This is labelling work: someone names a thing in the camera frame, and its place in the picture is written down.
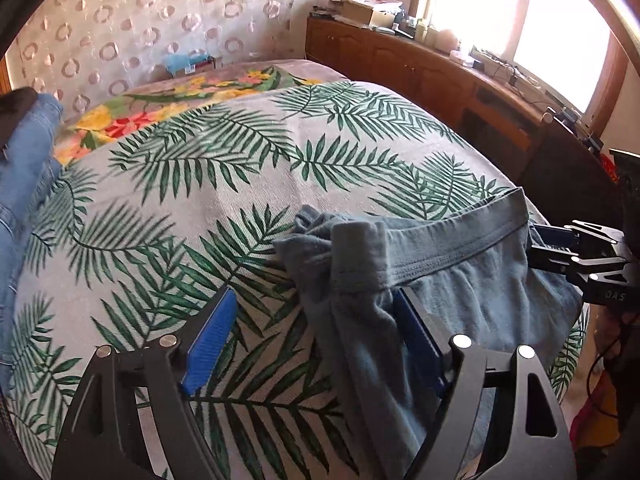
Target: blue gripper pad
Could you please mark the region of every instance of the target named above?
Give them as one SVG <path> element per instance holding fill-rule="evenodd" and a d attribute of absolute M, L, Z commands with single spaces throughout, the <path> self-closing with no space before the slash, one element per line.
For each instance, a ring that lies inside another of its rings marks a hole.
<path fill-rule="evenodd" d="M 414 306 L 402 290 L 394 293 L 393 300 L 393 316 L 409 351 L 411 364 L 425 386 L 433 389 L 441 399 L 450 386 L 450 381 L 444 374 L 442 352 L 415 310 L 421 306 Z"/>
<path fill-rule="evenodd" d="M 193 396 L 204 386 L 222 352 L 229 331 L 236 320 L 236 293 L 228 289 L 187 352 L 186 372 L 180 384 Z"/>

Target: silver screw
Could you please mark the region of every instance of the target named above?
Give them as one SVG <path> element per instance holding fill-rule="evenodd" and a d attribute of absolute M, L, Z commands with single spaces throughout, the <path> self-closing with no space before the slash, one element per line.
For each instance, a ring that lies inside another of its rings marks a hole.
<path fill-rule="evenodd" d="M 178 338 L 173 334 L 163 335 L 160 338 L 160 346 L 163 348 L 171 348 L 178 342 Z"/>
<path fill-rule="evenodd" d="M 518 354 L 525 359 L 533 359 L 536 355 L 536 351 L 528 345 L 520 345 L 518 346 Z"/>
<path fill-rule="evenodd" d="M 468 335 L 456 334 L 453 336 L 453 344 L 458 348 L 469 348 L 471 346 L 471 338 Z"/>
<path fill-rule="evenodd" d="M 111 347 L 109 345 L 102 345 L 98 347 L 95 354 L 100 358 L 108 357 L 111 355 Z"/>

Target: bed sheet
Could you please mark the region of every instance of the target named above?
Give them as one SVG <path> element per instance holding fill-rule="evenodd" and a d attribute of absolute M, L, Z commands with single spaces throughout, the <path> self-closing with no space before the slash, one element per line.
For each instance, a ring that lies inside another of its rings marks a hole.
<path fill-rule="evenodd" d="M 69 121 L 56 138 L 54 156 L 66 166 L 143 126 L 192 108 L 279 88 L 345 79 L 318 63 L 289 59 L 242 63 L 152 83 Z"/>
<path fill-rule="evenodd" d="M 428 220 L 508 187 L 428 113 L 351 81 L 183 111 L 71 163 L 38 213 L 18 287 L 10 403 L 29 459 L 48 476 L 98 345 L 141 348 L 227 283 L 238 322 L 191 399 L 225 478 L 367 478 L 271 242 L 305 203 Z M 582 325 L 586 312 L 550 370 L 558 396 Z M 138 400 L 154 468 L 169 475 L 144 392 Z"/>

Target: wallpaper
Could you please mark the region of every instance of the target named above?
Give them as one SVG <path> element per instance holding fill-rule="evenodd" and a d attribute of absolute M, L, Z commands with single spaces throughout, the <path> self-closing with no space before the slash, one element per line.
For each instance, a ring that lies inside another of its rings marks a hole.
<path fill-rule="evenodd" d="M 218 66 L 291 57 L 295 0 L 45 0 L 7 54 L 14 87 L 50 92 L 65 119 L 166 78 L 168 54 Z"/>

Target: box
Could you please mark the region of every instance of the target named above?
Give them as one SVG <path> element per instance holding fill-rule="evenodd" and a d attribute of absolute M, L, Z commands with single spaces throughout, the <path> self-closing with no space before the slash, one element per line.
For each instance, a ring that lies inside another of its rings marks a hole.
<path fill-rule="evenodd" d="M 345 0 L 342 12 L 345 18 L 371 27 L 391 28 L 396 15 L 386 10 L 375 10 L 374 7 L 353 0 Z"/>

